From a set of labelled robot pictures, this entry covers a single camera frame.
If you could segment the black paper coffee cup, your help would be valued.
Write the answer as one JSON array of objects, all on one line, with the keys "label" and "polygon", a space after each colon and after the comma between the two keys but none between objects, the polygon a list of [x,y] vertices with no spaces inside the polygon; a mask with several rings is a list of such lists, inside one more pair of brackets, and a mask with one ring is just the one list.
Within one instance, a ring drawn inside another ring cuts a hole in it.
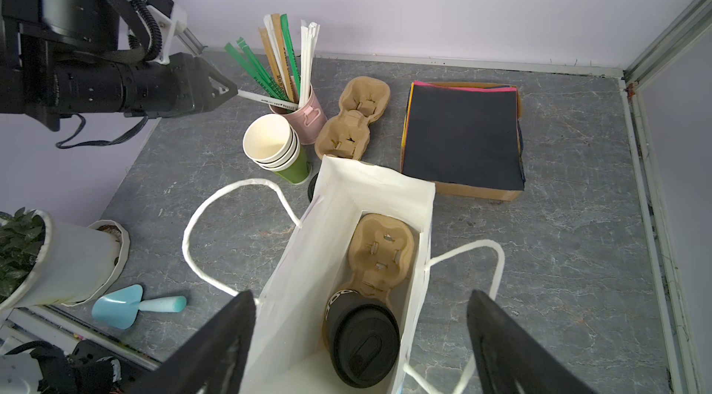
[{"label": "black paper coffee cup", "polygon": [[400,327],[391,309],[352,289],[335,292],[324,309],[324,343],[339,378],[353,388],[376,386],[395,366]]}]

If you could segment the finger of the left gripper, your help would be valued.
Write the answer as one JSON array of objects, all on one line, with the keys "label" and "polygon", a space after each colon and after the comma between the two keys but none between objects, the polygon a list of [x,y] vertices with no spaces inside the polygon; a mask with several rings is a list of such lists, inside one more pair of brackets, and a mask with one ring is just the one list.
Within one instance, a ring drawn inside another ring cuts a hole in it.
[{"label": "finger of the left gripper", "polygon": [[238,94],[237,85],[203,58],[193,58],[188,68],[193,113],[215,110]]}]

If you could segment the brown pulp cup carriers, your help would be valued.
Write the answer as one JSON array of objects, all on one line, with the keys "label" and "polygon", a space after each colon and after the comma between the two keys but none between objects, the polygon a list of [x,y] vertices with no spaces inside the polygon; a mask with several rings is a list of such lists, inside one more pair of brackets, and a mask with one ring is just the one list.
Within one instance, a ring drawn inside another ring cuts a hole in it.
[{"label": "brown pulp cup carriers", "polygon": [[339,97],[339,114],[329,119],[314,144],[317,157],[360,160],[370,142],[369,126],[378,121],[389,104],[389,86],[378,79],[357,77]]}]

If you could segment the potted green plant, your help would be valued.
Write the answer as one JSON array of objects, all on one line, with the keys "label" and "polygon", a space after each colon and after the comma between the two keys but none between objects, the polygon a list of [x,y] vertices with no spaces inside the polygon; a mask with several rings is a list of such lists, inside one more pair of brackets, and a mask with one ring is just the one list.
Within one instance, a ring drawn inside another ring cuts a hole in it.
[{"label": "potted green plant", "polygon": [[73,307],[98,299],[129,257],[128,231],[111,220],[88,227],[43,210],[1,214],[1,310]]}]

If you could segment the white wrapped straw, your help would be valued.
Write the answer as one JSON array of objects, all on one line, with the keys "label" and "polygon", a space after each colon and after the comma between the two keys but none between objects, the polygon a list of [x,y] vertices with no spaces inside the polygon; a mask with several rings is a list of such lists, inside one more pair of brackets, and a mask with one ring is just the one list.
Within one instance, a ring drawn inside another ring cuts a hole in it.
[{"label": "white wrapped straw", "polygon": [[301,52],[300,52],[300,102],[304,108],[311,95],[314,51],[318,42],[320,25],[316,22],[301,22]]}]

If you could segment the stack of black lids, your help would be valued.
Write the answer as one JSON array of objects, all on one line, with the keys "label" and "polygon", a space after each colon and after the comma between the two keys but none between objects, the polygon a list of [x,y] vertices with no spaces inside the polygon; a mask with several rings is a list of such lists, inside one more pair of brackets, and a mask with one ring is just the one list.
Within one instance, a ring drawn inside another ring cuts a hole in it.
[{"label": "stack of black lids", "polygon": [[312,202],[312,201],[313,201],[314,192],[315,192],[315,186],[316,186],[316,183],[317,183],[317,180],[318,180],[318,176],[319,176],[319,173],[315,173],[315,175],[313,175],[313,177],[311,177],[311,180],[310,180],[310,182],[309,182],[309,184],[308,184],[307,197],[308,197],[309,202]]}]

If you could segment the cardboard box of napkins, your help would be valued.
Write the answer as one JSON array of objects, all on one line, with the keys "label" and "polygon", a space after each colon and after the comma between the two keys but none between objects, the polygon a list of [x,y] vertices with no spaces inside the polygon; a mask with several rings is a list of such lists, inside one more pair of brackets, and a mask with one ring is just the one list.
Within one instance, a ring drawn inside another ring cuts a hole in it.
[{"label": "cardboard box of napkins", "polygon": [[439,194],[514,201],[526,184],[522,115],[513,85],[413,82],[400,172]]}]

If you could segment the white green paper bag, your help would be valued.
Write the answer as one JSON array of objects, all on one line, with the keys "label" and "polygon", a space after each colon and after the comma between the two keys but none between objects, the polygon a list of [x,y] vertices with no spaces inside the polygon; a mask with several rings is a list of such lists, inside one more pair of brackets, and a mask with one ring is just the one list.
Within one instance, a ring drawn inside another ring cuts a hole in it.
[{"label": "white green paper bag", "polygon": [[280,187],[265,179],[238,181],[205,200],[190,218],[182,252],[191,270],[203,281],[236,296],[237,290],[212,278],[194,262],[190,235],[206,208],[220,197],[247,185],[263,185],[278,196],[295,225],[289,243],[255,302],[257,320],[242,380],[244,393],[352,393],[328,360],[321,343],[327,299],[349,277],[350,239],[363,214],[387,215],[408,224],[415,232],[415,256],[406,287],[395,295],[394,313],[400,327],[400,351],[387,377],[370,388],[372,393],[401,393],[406,379],[425,392],[437,388],[409,364],[413,338],[428,291],[431,268],[469,250],[489,247],[497,265],[489,294],[496,297],[505,255],[501,245],[478,240],[437,257],[431,255],[431,224],[436,186],[406,177],[391,169],[345,158],[323,160],[313,201],[297,216]]}]

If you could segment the brown wrapped straw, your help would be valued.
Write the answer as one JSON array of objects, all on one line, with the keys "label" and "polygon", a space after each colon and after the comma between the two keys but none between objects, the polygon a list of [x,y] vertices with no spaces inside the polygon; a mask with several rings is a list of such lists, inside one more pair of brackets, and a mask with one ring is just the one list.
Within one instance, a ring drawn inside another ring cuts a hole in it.
[{"label": "brown wrapped straw", "polygon": [[289,101],[295,103],[296,98],[294,97],[289,69],[287,68],[287,60],[283,50],[284,43],[277,37],[276,22],[279,22],[278,14],[276,14],[276,21],[273,20],[272,15],[264,16],[264,27],[259,28],[261,41],[263,42],[265,54],[267,55],[274,79],[285,91]]}]

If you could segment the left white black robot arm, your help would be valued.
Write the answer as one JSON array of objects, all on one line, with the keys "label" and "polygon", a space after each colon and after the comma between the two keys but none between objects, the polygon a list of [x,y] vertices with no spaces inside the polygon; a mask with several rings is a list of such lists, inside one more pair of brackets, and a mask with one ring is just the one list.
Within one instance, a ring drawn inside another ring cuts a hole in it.
[{"label": "left white black robot arm", "polygon": [[209,112],[237,86],[163,37],[142,0],[1,0],[1,110],[59,130],[78,114],[147,119]]}]

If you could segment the single brown pulp cup carrier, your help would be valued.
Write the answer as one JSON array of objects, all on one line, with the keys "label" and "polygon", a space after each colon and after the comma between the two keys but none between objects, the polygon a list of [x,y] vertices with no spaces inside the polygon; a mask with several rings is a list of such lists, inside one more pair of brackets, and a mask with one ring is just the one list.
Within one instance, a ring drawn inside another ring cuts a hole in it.
[{"label": "single brown pulp cup carrier", "polygon": [[339,289],[356,291],[392,307],[390,294],[409,275],[415,238],[398,219],[369,213],[356,226],[348,250],[350,279]]}]

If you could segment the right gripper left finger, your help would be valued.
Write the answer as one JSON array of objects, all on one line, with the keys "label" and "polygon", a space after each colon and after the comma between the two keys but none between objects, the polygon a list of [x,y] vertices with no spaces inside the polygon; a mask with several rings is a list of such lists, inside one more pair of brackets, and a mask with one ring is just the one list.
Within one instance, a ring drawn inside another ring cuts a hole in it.
[{"label": "right gripper left finger", "polygon": [[132,393],[237,393],[256,323],[250,290],[238,293]]}]

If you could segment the pink straw holder cup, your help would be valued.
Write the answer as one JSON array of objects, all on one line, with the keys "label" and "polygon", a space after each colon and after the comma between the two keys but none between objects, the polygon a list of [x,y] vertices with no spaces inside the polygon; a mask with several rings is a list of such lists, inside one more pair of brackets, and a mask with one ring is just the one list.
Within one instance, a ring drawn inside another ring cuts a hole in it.
[{"label": "pink straw holder cup", "polygon": [[289,112],[279,106],[270,106],[270,110],[274,114],[281,115],[289,122],[298,134],[302,145],[314,145],[327,122],[326,113],[324,113],[313,87],[310,88],[310,91],[311,94],[306,105],[296,111]]}]

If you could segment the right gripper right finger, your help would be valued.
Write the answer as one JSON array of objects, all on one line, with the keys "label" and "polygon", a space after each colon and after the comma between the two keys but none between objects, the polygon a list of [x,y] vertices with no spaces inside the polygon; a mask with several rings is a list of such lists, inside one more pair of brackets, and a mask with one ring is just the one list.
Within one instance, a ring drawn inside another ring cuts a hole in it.
[{"label": "right gripper right finger", "polygon": [[485,292],[472,292],[467,328],[484,393],[592,393]]}]

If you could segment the green wrapped straw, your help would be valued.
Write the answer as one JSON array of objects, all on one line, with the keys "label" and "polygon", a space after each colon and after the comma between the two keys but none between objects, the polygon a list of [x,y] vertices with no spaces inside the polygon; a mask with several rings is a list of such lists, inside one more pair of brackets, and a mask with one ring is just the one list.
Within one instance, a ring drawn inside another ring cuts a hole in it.
[{"label": "green wrapped straw", "polygon": [[237,41],[236,46],[227,43],[224,50],[226,50],[227,54],[230,55],[239,66],[243,67],[250,77],[255,80],[270,97],[285,102],[289,100],[287,93],[277,84],[276,80],[267,69],[265,69],[250,46],[242,38]]},{"label": "green wrapped straw", "polygon": [[296,102],[300,102],[300,72],[297,66],[297,57],[294,50],[293,41],[289,30],[289,17],[287,14],[280,16],[280,24],[283,32],[283,39],[287,50],[287,58],[291,66],[292,76],[294,78],[294,87],[296,91]]}]

